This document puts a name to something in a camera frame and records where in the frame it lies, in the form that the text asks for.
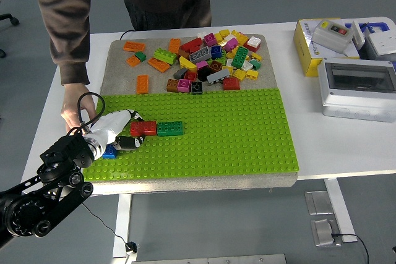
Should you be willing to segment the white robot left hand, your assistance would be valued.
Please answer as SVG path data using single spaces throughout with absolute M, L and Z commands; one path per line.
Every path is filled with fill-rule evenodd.
M 95 160 L 104 154 L 107 144 L 116 140 L 131 119 L 143 121 L 140 114 L 131 109 L 115 111 L 97 120 L 90 132 L 84 135 L 85 141 L 91 146 Z

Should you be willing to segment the person's right hand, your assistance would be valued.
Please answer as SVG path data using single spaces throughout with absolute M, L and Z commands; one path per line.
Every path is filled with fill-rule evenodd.
M 66 122 L 66 132 L 80 126 L 81 120 L 78 113 L 81 109 L 86 110 L 90 120 L 97 115 L 91 95 L 85 95 L 80 101 L 80 107 L 77 105 L 78 99 L 87 92 L 88 88 L 82 83 L 65 84 L 61 116 Z

